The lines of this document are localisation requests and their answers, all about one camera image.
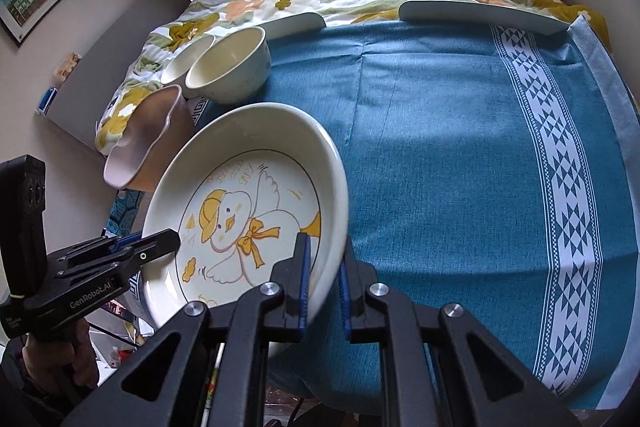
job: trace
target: human hand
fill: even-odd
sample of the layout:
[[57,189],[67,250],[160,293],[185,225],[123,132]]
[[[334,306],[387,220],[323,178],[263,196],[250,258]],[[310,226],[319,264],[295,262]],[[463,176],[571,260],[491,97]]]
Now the human hand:
[[56,383],[54,371],[57,367],[71,364],[74,369],[74,383],[92,389],[98,386],[100,374],[95,362],[94,348],[89,339],[89,323],[80,319],[76,323],[76,348],[66,342],[42,342],[34,335],[27,336],[22,348],[22,358],[27,373],[45,393],[59,396],[62,390]]

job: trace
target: bowl rim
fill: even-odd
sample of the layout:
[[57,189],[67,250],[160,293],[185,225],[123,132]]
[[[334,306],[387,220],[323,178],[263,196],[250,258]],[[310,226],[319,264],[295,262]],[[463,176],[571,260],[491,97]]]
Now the bowl rim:
[[[170,70],[171,66],[173,66],[180,57],[182,57],[182,54],[185,54],[189,49],[191,49],[192,46],[196,44],[203,45],[201,44],[201,41],[209,41],[208,46],[203,50],[203,52],[200,55],[198,55],[198,57],[196,57],[196,59],[191,64],[189,64],[186,68],[184,68],[184,70],[180,74],[173,74],[172,77],[169,78],[167,72]],[[211,35],[210,33],[205,33],[204,35],[191,41],[177,55],[175,55],[175,57],[172,58],[171,61],[169,61],[169,63],[166,65],[166,67],[164,68],[164,71],[162,71],[162,75],[160,75],[160,83],[163,86],[167,86],[167,85],[170,85],[172,82],[175,82],[176,80],[178,80],[181,76],[183,76],[191,68],[193,68],[193,65],[198,61],[198,58],[202,57],[202,55],[205,54],[208,51],[208,49],[212,47],[213,44],[215,43],[216,43],[216,36]]]
[[[174,169],[174,165],[177,161],[179,161],[180,156],[183,154],[183,151],[187,150],[188,147],[193,146],[192,144],[197,140],[201,139],[200,135],[205,135],[206,132],[210,132],[209,128],[219,124],[223,119],[233,118],[237,114],[242,112],[251,112],[261,108],[272,108],[276,110],[283,110],[288,113],[293,114],[295,117],[300,119],[309,129],[319,137],[322,144],[322,151],[327,158],[328,169],[330,172],[330,178],[334,183],[333,189],[333,210],[334,215],[332,216],[333,226],[332,226],[332,235],[331,235],[331,247],[328,251],[327,258],[324,262],[324,267],[320,273],[318,281],[312,292],[308,295],[308,309],[307,309],[307,323],[311,324],[311,322],[316,318],[320,308],[324,305],[326,298],[331,291],[331,288],[334,284],[334,280],[338,274],[340,269],[340,263],[342,261],[342,256],[344,254],[344,248],[347,242],[347,234],[348,234],[348,222],[349,222],[349,191],[347,186],[347,178],[346,173],[344,171],[344,165],[342,164],[342,160],[340,158],[340,154],[338,153],[337,147],[335,146],[332,138],[329,136],[329,133],[322,127],[322,125],[311,115],[306,112],[298,109],[297,107],[293,107],[292,105],[287,105],[283,103],[276,102],[261,102],[254,103],[250,105],[245,105],[239,108],[236,108],[224,115],[216,118],[214,121],[210,122],[206,126],[204,126],[198,133],[196,133],[191,139],[187,142],[187,144],[180,150],[180,152],[174,157],[169,166],[167,167],[162,179],[158,184],[158,188],[149,203],[148,211],[147,211],[147,219],[148,216],[152,216],[154,213],[161,211],[156,210],[155,206],[158,203],[158,199],[156,199],[156,194],[162,193],[164,186],[168,183],[168,177],[171,175],[172,170]],[[145,224],[143,227],[143,237],[146,237],[149,233],[153,233],[150,231],[150,225],[148,225],[149,221],[145,219]],[[146,279],[145,272],[148,273],[149,269],[155,269],[158,273],[164,273],[166,266],[169,266],[174,262],[174,258],[167,263],[162,259],[153,261],[151,263],[146,264],[142,270],[142,280],[143,280],[143,299],[146,302],[146,311],[151,315],[151,319],[156,325],[164,324],[169,320],[170,317],[166,316],[166,307],[161,303],[153,303],[152,299],[149,298],[148,292],[148,284],[150,281]],[[175,309],[172,312],[172,315],[179,311],[180,308]],[[287,344],[270,344],[269,347],[269,356],[275,355],[282,350],[286,349]]]
[[[242,60],[240,60],[240,62],[238,62],[235,66],[233,66],[233,68],[226,70],[224,73],[219,74],[216,78],[209,80],[207,82],[204,82],[203,84],[198,84],[197,86],[194,86],[191,84],[190,80],[191,80],[191,74],[193,73],[193,70],[196,69],[196,67],[198,66],[199,62],[204,58],[204,56],[208,53],[210,53],[216,46],[219,46],[221,42],[224,42],[225,39],[228,39],[229,37],[233,36],[233,35],[238,35],[242,32],[248,32],[248,31],[252,31],[252,30],[258,30],[260,32],[260,40],[258,41],[258,43],[255,45],[255,47],[247,54],[247,56],[245,58],[243,58]],[[212,45],[210,45],[209,49],[207,49],[206,51],[204,51],[204,53],[202,55],[200,55],[200,57],[198,57],[198,59],[193,63],[193,66],[191,66],[191,68],[189,68],[189,71],[187,73],[187,78],[184,81],[184,85],[189,88],[189,89],[194,89],[194,90],[199,90],[199,89],[204,89],[206,87],[209,87],[211,84],[221,80],[222,78],[226,77],[227,75],[231,74],[234,70],[237,70],[240,66],[242,66],[250,57],[252,57],[256,51],[258,51],[258,48],[260,48],[260,46],[264,43],[264,41],[266,40],[266,32],[264,31],[264,28],[262,28],[261,26],[249,26],[248,28],[242,28],[239,29],[238,31],[229,33],[228,35],[225,35],[224,37],[222,37],[219,40],[216,40],[215,42],[213,42]]]
[[[140,172],[140,169],[142,169],[142,166],[148,160],[149,155],[152,153],[153,149],[155,149],[155,147],[158,145],[158,142],[160,141],[161,137],[164,136],[164,133],[166,133],[167,129],[171,125],[172,114],[174,113],[175,107],[180,103],[180,99],[182,97],[182,87],[180,87],[179,84],[170,84],[169,86],[162,86],[160,89],[156,89],[155,91],[150,92],[148,95],[146,95],[145,98],[143,98],[140,101],[140,103],[132,111],[131,115],[129,115],[129,120],[130,120],[131,117],[133,116],[133,114],[135,113],[136,109],[139,108],[143,103],[145,103],[145,100],[147,100],[150,96],[152,96],[153,93],[159,92],[159,91],[161,91],[163,89],[174,89],[174,88],[178,89],[178,93],[175,95],[174,101],[172,102],[171,108],[167,112],[166,117],[164,117],[164,125],[162,126],[162,130],[160,131],[158,136],[156,136],[154,138],[153,142],[151,142],[151,144],[149,145],[148,149],[146,149],[145,155],[142,156],[142,160],[140,160],[140,163],[136,166],[136,170],[133,172],[131,177],[126,181],[126,183],[122,187],[114,187],[114,185],[111,185],[111,184],[110,184],[110,187],[117,188],[118,190],[121,190],[122,188],[126,188],[127,185],[129,185],[130,182],[132,182],[133,179],[138,175],[138,173]],[[107,169],[109,168],[109,165],[110,165],[109,158],[112,157],[111,153],[114,150],[117,150],[117,148],[118,148],[118,144],[116,143],[116,145],[114,145],[114,147],[111,149],[111,152],[109,153],[109,155],[107,156],[107,159],[104,162],[104,169],[102,170],[102,179],[104,179],[105,182],[107,180],[107,175],[106,175],[107,174]]]

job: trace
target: pink bowl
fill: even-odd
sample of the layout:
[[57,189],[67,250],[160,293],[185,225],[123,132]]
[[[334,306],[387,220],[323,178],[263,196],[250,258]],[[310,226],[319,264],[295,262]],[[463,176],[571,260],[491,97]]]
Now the pink bowl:
[[135,108],[104,165],[104,181],[115,188],[153,192],[169,163],[193,136],[191,112],[180,86],[149,94]]

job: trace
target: floral bedding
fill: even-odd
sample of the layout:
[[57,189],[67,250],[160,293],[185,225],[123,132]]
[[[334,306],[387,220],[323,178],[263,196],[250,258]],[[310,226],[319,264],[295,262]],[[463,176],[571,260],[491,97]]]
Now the floral bedding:
[[[152,31],[138,60],[129,67],[97,128],[95,145],[104,155],[120,139],[129,115],[156,89],[162,71],[183,47],[205,33],[223,37],[233,31],[302,13],[316,12],[327,26],[397,20],[407,0],[193,0],[175,21]],[[571,23],[583,15],[610,50],[604,18],[587,6],[561,0],[450,0],[508,6]]]

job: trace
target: blue tablecloth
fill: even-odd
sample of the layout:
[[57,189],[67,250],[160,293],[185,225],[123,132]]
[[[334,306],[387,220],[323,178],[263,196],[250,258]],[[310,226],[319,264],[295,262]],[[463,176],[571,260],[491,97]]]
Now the blue tablecloth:
[[[569,405],[619,400],[640,363],[640,127],[586,22],[552,37],[371,23],[269,46],[252,101],[295,105],[332,136],[356,256],[417,302],[462,303]],[[210,103],[198,127],[227,109]],[[631,369],[612,377],[623,351]],[[334,288],[270,378],[376,413],[378,364],[377,346],[345,342]]]

